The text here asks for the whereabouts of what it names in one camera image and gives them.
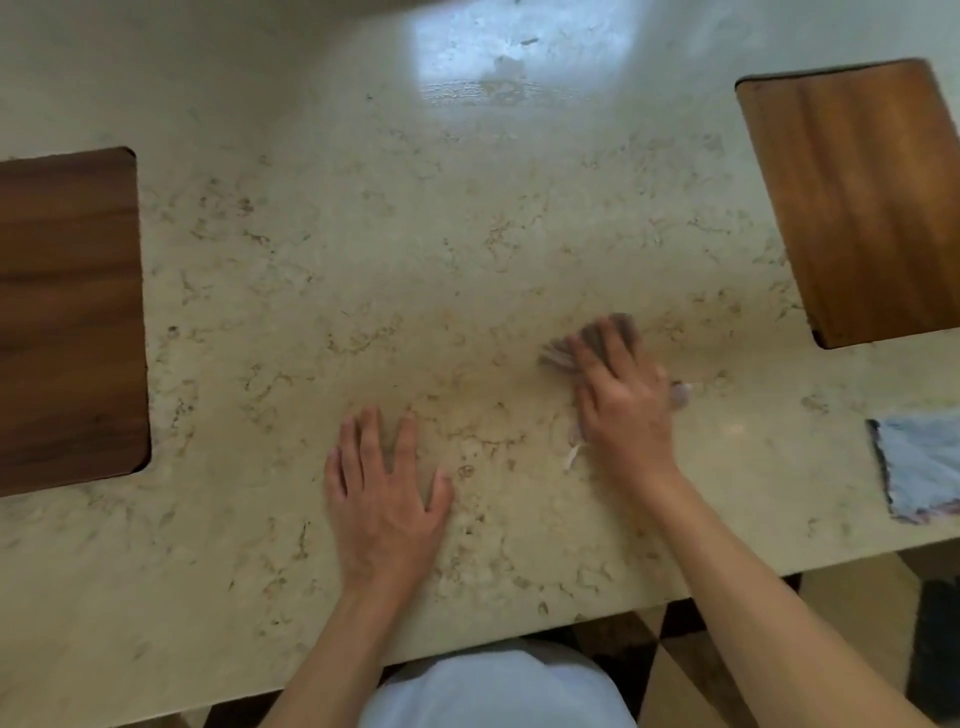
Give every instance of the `countertop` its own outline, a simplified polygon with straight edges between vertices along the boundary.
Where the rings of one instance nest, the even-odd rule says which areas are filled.
[[[5,9],[0,156],[137,154],[154,443],[141,473],[0,500],[5,727],[283,685],[337,597],[321,469],[366,401],[412,407],[424,470],[457,473],[393,660],[684,595],[587,459],[563,470],[537,349],[600,312],[700,385],[683,468],[778,571],[960,535],[890,518],[864,425],[957,404],[960,333],[815,346],[733,93],[923,56],[957,117],[960,7],[361,6]]]

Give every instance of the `person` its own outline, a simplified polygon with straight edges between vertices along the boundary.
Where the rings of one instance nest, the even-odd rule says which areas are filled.
[[[698,495],[674,459],[670,380],[609,318],[610,366],[574,334],[581,429],[610,487],[657,525],[710,635],[762,728],[930,723],[884,682]],[[416,423],[402,418],[384,466],[379,412],[347,419],[324,470],[343,590],[262,728],[636,725],[598,667],[560,645],[514,641],[418,664],[376,688],[391,635],[430,573],[453,500],[437,470],[416,486]]]

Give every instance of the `left hand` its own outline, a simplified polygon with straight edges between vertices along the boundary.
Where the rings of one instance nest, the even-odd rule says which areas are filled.
[[[380,410],[346,418],[324,468],[344,593],[374,593],[401,608],[427,577],[444,535],[453,485],[437,469],[424,506],[417,490],[417,421],[400,419],[391,473],[380,447]]]

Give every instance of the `wood grain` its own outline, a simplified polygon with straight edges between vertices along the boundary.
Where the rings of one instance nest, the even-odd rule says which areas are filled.
[[[149,457],[135,157],[0,163],[0,496]]]
[[[737,84],[827,348],[960,326],[960,141],[921,60]]]

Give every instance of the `white shirt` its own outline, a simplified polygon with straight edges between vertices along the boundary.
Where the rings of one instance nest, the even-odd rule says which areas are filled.
[[[636,728],[613,681],[559,644],[510,640],[411,663],[380,687],[360,728]]]

